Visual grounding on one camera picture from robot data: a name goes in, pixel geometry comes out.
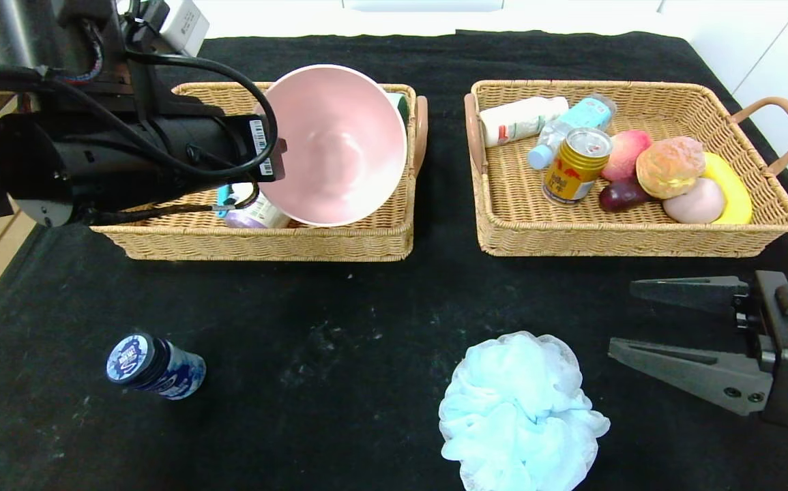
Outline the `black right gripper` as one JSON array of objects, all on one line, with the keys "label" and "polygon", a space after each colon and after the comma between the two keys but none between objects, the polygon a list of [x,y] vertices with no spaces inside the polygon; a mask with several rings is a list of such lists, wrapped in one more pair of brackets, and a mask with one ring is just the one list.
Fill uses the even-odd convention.
[{"label": "black right gripper", "polygon": [[[731,314],[751,293],[735,276],[664,278],[630,283],[639,299],[712,314]],[[788,427],[788,279],[756,271],[752,291],[755,359],[707,349],[611,338],[608,355],[624,366],[741,416]]]}]

